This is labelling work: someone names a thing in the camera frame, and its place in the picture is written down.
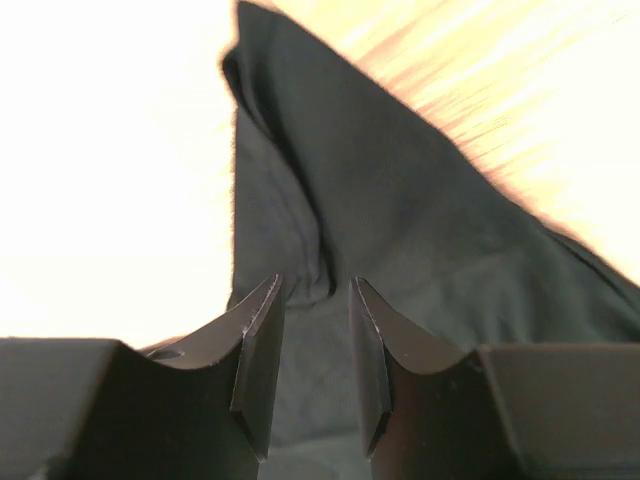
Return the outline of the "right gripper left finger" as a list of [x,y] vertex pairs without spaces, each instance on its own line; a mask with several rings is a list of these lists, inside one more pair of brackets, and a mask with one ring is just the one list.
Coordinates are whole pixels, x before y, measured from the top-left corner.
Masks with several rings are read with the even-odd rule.
[[68,479],[254,479],[269,451],[282,278],[148,354],[112,349]]

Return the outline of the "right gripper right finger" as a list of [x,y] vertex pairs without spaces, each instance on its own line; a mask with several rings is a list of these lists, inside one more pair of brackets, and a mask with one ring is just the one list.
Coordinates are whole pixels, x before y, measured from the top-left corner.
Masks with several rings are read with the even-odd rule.
[[480,352],[419,327],[363,278],[350,282],[349,323],[373,478],[524,478]]

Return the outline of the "black t shirt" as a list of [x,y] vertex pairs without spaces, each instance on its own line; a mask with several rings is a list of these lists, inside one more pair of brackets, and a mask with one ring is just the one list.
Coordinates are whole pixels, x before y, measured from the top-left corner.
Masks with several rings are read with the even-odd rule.
[[231,304],[284,277],[263,479],[365,479],[348,288],[368,280],[463,350],[631,342],[639,290],[499,193],[440,131],[286,16],[243,1]]

